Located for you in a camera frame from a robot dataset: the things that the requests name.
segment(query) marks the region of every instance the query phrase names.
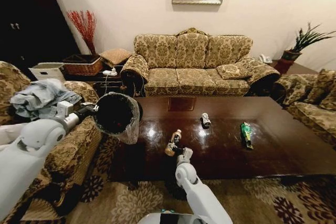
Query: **red decorative branches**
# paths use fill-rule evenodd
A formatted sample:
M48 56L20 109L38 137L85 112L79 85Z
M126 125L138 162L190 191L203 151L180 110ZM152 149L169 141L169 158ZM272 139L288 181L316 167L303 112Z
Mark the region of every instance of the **red decorative branches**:
M90 49L93 55L96 54L96 50L93 45L93 36L96 28L96 17L88 10L84 13L82 10L80 13L76 10L67 12L68 17L72 23L76 26L77 30L82 35L83 40Z

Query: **cabinet door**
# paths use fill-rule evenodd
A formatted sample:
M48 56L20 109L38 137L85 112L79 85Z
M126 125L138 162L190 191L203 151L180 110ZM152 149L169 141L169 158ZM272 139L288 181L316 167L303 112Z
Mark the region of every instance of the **cabinet door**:
M56 0L0 0L0 60L23 70L79 53Z

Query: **wicker basket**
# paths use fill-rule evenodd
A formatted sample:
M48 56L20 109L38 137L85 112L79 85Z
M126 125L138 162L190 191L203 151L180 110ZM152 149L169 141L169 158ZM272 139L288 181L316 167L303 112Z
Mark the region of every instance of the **wicker basket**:
M75 76L95 76L103 68L99 55L72 55L63 62L68 74Z

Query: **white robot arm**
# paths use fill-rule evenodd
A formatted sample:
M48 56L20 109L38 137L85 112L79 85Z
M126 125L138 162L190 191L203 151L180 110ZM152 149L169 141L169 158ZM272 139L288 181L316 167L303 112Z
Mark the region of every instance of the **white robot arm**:
M37 177L50 151L87 115L98 108L91 103L66 118L40 119L25 125L20 136L0 152L0 221Z
M178 141L179 139L177 139L177 141L171 140L167 147L170 148L172 152L177 151L179 148L174 142ZM194 215L179 215L179 219L176 223L232 224L230 216L220 204L216 196L197 176L194 166L190 163L192 154L193 151L191 149L184 148L183 154L177 157L175 177L177 184L185 190L188 204ZM149 214L138 224L166 223L162 221L162 219L164 218L162 218L161 214Z

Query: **white plastic box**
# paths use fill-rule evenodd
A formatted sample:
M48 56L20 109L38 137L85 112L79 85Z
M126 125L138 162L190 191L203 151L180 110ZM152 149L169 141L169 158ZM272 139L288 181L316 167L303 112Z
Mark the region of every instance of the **white plastic box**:
M58 79L61 82L64 82L63 73L65 72L63 63L56 62L43 62L39 63L36 66L29 68L37 80L44 79Z

